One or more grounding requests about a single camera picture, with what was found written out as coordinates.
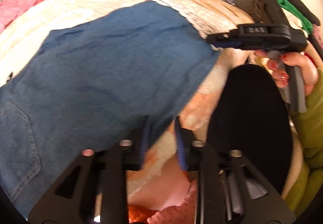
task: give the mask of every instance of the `metal bolt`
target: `metal bolt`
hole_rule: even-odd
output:
[[[205,143],[201,140],[195,140],[192,142],[192,146],[194,147],[204,147]]]
[[[242,152],[240,150],[231,150],[230,151],[230,156],[232,156],[232,157],[240,157],[240,156],[242,156]]]
[[[95,154],[95,151],[93,149],[84,149],[82,151],[83,156],[93,156]]]
[[[121,140],[119,143],[120,146],[132,146],[132,141],[129,139]]]

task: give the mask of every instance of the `green towel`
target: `green towel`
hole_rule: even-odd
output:
[[[288,0],[277,0],[277,1],[280,7],[289,11],[290,13],[292,13],[302,21],[303,30],[307,31],[309,35],[313,32],[312,23],[303,14],[301,14],[301,12],[297,10],[297,8],[294,5],[292,5]]]

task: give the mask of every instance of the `green cloth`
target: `green cloth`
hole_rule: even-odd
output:
[[[289,11],[301,20],[303,30],[307,31],[309,35],[313,32],[313,24],[303,14],[301,14],[301,12],[297,10],[297,8],[293,4],[291,4],[288,0],[277,0],[277,2],[280,7]]]
[[[298,176],[298,179],[285,198],[285,202],[292,211],[295,211],[297,209],[303,198],[307,186],[307,179],[310,173],[310,168],[308,167],[306,162],[303,161],[302,169]]]
[[[290,114],[304,147],[303,155],[308,165],[308,168],[303,165],[286,197],[287,204],[296,216],[310,205],[323,183],[323,70],[318,69],[318,72],[319,81],[306,97],[307,112]]]
[[[304,212],[304,210],[310,205],[311,201],[318,193],[322,183],[323,169],[314,170],[307,179],[305,192],[297,209],[294,212],[296,217],[299,217]]]

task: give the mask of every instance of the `orange fabric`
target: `orange fabric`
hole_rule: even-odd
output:
[[[183,171],[183,174],[185,175],[186,179],[188,180],[188,182],[190,181],[190,177],[188,176],[188,173],[186,171]]]
[[[134,223],[134,222],[148,223],[147,218],[150,218],[156,212],[158,211],[146,209],[143,206],[129,205],[128,206],[129,223]]]

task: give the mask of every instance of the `jeans back pocket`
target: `jeans back pocket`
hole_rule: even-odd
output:
[[[0,110],[0,185],[14,202],[41,170],[29,117],[13,102]]]

